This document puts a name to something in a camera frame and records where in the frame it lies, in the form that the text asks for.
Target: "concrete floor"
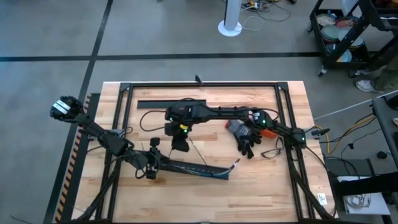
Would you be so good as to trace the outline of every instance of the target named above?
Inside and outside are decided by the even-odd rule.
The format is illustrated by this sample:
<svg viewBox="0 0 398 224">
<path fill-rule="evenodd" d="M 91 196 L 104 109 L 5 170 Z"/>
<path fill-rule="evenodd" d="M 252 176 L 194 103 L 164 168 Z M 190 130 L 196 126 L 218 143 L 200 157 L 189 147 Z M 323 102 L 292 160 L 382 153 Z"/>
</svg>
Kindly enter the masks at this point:
<svg viewBox="0 0 398 224">
<path fill-rule="evenodd" d="M 291 10 L 289 20 L 264 22 L 259 32 L 243 31 L 226 38 L 216 29 L 224 13 L 221 1 L 114 0 L 99 55 L 316 52 L 313 34 L 305 30 L 315 3 L 299 0 L 293 6 L 280 2 Z M 105 7 L 106 0 L 1 1 L 0 57 L 91 55 Z M 339 8 L 340 4 L 327 1 L 323 7 Z M 248 16 L 250 12 L 242 13 L 241 20 Z M 276 9 L 269 16 L 281 18 L 283 14 Z M 370 50 L 379 49 L 391 38 L 371 27 L 363 36 Z M 314 117 L 377 96 L 355 89 L 346 71 L 331 70 L 317 77 L 320 65 L 318 57 L 97 61 L 88 93 L 100 92 L 104 81 L 182 81 L 193 80 L 196 74 L 204 80 L 303 80 Z M 87 66 L 88 61 L 0 62 L 1 223 L 18 223 L 10 214 L 42 222 L 69 128 L 51 119 L 49 109 L 61 95 L 78 96 Z M 332 129 L 331 138 L 337 137 L 370 113 L 363 110 L 366 107 L 317 123 Z M 347 125 L 337 126 L 337 119 Z M 374 122 L 347 137 L 341 146 L 377 128 Z M 345 158 L 371 158 L 378 174 L 396 170 L 391 158 L 375 158 L 380 150 L 388 148 L 378 132 L 346 151 Z M 377 223 L 377 218 L 339 215 Z"/>
</svg>

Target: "sticker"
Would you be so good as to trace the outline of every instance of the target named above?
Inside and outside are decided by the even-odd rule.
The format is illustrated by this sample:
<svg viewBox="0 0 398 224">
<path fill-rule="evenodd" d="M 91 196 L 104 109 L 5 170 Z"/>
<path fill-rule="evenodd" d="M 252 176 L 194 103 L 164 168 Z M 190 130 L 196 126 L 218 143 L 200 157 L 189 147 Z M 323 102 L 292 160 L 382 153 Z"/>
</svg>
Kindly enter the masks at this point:
<svg viewBox="0 0 398 224">
<path fill-rule="evenodd" d="M 64 103 L 64 102 L 62 102 L 62 101 L 60 101 L 60 100 L 58 100 L 57 103 L 58 103 L 59 105 L 61 105 L 63 108 L 65 108 L 65 109 L 67 109 L 67 110 L 70 110 L 70 106 L 68 106 L 66 103 Z"/>
<path fill-rule="evenodd" d="M 327 205 L 328 202 L 326 201 L 326 195 L 325 194 L 318 194 L 318 201 L 321 205 Z"/>
<path fill-rule="evenodd" d="M 54 105 L 52 105 L 52 106 L 55 107 L 57 110 L 61 111 L 61 113 L 63 113 L 63 114 L 68 113 L 65 109 L 63 109 L 60 105 L 58 105 L 56 103 L 54 103 Z"/>
</svg>

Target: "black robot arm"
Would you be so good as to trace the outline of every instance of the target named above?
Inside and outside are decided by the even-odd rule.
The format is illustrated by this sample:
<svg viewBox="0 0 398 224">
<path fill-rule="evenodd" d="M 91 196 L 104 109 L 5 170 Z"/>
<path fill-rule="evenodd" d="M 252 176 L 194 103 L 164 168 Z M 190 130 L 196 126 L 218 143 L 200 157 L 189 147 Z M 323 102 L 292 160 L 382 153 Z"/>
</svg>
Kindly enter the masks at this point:
<svg viewBox="0 0 398 224">
<path fill-rule="evenodd" d="M 212 119 L 239 119 L 256 133 L 268 129 L 285 137 L 295 147 L 305 147 L 304 130 L 300 128 L 292 129 L 280 124 L 264 110 L 268 109 L 248 107 L 210 108 L 201 104 L 180 108 L 178 105 L 173 105 L 166 109 L 165 119 L 170 122 L 165 124 L 165 134 L 173 136 L 173 149 L 187 152 L 189 146 L 185 139 L 188 137 L 188 133 L 192 131 L 194 124 L 205 123 Z"/>
</svg>

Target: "black floor stripe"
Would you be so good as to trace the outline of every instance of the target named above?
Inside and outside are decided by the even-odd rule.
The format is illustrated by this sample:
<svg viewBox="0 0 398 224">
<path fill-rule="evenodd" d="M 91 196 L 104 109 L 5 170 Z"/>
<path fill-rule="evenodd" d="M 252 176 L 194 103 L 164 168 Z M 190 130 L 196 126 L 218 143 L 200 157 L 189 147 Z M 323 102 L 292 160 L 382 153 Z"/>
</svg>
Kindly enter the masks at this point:
<svg viewBox="0 0 398 224">
<path fill-rule="evenodd" d="M 159 59 L 207 59 L 207 58 L 281 58 L 320 57 L 319 52 L 286 53 L 222 53 L 222 54 L 152 54 L 152 55 L 99 55 L 97 60 L 159 60 Z"/>
<path fill-rule="evenodd" d="M 0 62 L 68 62 L 87 61 L 91 56 L 33 56 L 33 57 L 0 57 Z"/>
<path fill-rule="evenodd" d="M 106 23 L 108 22 L 109 13 L 111 12 L 112 3 L 113 3 L 113 0 L 108 0 L 108 3 L 105 8 L 104 16 L 102 17 L 101 25 L 99 27 L 97 38 L 95 40 L 93 53 L 91 54 L 91 59 L 87 66 L 85 78 L 83 79 L 83 83 L 81 84 L 79 97 L 78 97 L 78 99 L 80 101 L 84 101 L 84 99 L 86 98 L 88 84 L 90 83 L 91 75 L 93 74 L 93 70 L 94 70 L 95 57 L 98 55 L 98 52 L 100 51 L 100 46 L 101 46 L 102 38 L 104 36 Z"/>
</svg>

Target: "white stand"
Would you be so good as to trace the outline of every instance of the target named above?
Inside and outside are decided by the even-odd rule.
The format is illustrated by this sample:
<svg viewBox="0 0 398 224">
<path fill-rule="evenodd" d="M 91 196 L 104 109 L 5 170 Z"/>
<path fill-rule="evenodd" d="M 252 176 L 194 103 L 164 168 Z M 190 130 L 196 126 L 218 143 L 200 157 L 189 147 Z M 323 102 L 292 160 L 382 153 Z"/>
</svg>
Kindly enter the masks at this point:
<svg viewBox="0 0 398 224">
<path fill-rule="evenodd" d="M 218 24 L 218 31 L 223 34 L 224 36 L 227 37 L 234 37 L 238 34 L 240 34 L 242 32 L 242 25 L 240 23 L 237 24 L 237 26 L 235 27 L 235 29 L 233 30 L 228 30 L 225 28 L 224 26 L 224 21 L 221 21 Z"/>
</svg>

